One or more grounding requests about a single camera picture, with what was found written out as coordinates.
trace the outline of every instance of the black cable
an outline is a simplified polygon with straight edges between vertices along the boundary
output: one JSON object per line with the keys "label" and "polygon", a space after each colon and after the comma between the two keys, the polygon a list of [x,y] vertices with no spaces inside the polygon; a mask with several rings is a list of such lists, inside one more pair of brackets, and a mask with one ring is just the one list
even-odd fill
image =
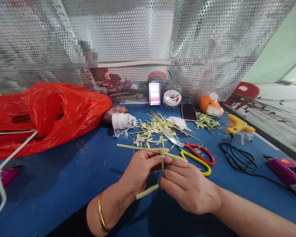
{"label": "black cable", "polygon": [[[249,152],[244,151],[244,150],[240,150],[237,147],[231,145],[231,143],[232,143],[232,141],[234,139],[234,135],[232,133],[230,133],[230,136],[231,136],[230,143],[219,143],[219,147],[223,151],[223,153],[226,155],[227,161],[229,162],[229,164],[235,170],[237,170],[239,172],[242,172],[242,173],[245,173],[245,174],[250,175],[250,176],[255,176],[255,177],[260,177],[260,178],[267,179],[268,181],[270,181],[270,182],[280,186],[281,188],[284,188],[284,189],[289,191],[289,189],[286,186],[284,186],[284,185],[282,185],[282,184],[280,184],[280,183],[278,183],[278,182],[276,182],[276,181],[274,181],[274,180],[272,180],[272,179],[270,179],[270,178],[268,178],[266,176],[259,175],[259,174],[252,174],[252,173],[247,172],[247,169],[256,170],[258,168],[255,161],[254,161],[255,159],[254,159],[253,155],[250,154]],[[224,147],[227,147],[227,148],[229,147],[230,151],[231,151],[231,154]],[[241,155],[246,157],[250,162],[248,164],[246,164],[245,162],[240,160],[234,154],[234,150],[238,151]]]}

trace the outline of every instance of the blue table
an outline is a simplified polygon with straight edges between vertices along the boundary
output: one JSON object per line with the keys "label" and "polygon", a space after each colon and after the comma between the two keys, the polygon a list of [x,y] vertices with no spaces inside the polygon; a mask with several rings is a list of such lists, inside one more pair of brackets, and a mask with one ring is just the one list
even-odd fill
{"label": "blue table", "polygon": [[[127,105],[137,119],[147,120],[147,105]],[[181,116],[179,109],[155,107],[162,115]],[[226,126],[226,115],[220,119]],[[275,184],[258,177],[238,173],[228,164],[218,144],[228,142],[223,130],[210,134],[188,127],[196,137],[206,142],[216,164],[209,179],[217,185],[251,200],[296,223],[296,197]],[[112,126],[101,124],[89,133],[32,157],[12,160],[8,167],[23,165],[23,170],[6,187],[7,203],[0,213],[0,236],[44,236],[95,197],[102,189],[118,181],[126,169],[133,150],[117,147],[117,143],[131,145],[125,139],[113,138]],[[180,135],[182,142],[196,143]],[[241,146],[239,139],[234,145]],[[280,180],[265,165],[262,155],[286,157],[258,137],[242,149],[251,152],[258,165],[256,173]],[[174,147],[171,153],[179,155]],[[189,162],[201,167],[193,160]],[[148,187],[157,183],[160,172],[149,177]],[[181,209],[163,190],[134,202],[111,232],[114,236],[228,236],[235,235],[215,216],[196,216]]]}

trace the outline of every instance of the thread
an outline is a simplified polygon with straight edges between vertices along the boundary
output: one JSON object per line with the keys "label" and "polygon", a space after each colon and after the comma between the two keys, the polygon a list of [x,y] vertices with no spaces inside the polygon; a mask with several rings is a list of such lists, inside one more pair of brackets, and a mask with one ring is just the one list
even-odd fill
{"label": "thread", "polygon": [[114,128],[113,137],[127,139],[129,136],[127,131],[130,128],[139,128],[141,126],[141,120],[136,119],[134,116],[130,115],[129,113],[112,114],[112,125]]}

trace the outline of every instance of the person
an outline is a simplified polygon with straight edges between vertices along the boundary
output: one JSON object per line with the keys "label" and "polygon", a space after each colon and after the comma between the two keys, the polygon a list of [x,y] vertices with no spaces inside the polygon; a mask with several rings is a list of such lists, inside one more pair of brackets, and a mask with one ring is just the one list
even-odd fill
{"label": "person", "polygon": [[136,195],[145,190],[149,174],[161,169],[162,161],[169,169],[164,170],[160,186],[184,210],[197,215],[213,213],[239,236],[296,237],[296,224],[217,186],[193,164],[142,150],[133,155],[119,181],[100,194],[103,222],[98,195],[47,236],[108,235]]}

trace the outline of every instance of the bracelet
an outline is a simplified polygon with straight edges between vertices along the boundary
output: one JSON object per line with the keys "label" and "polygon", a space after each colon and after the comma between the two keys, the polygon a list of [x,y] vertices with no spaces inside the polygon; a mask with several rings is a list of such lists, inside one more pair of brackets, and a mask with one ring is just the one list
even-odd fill
{"label": "bracelet", "polygon": [[100,220],[102,222],[102,226],[104,228],[104,230],[106,232],[109,232],[110,230],[106,228],[106,225],[104,224],[104,220],[103,220],[103,216],[102,216],[102,210],[101,210],[101,196],[102,196],[102,192],[100,192],[99,194],[99,216],[100,216]]}

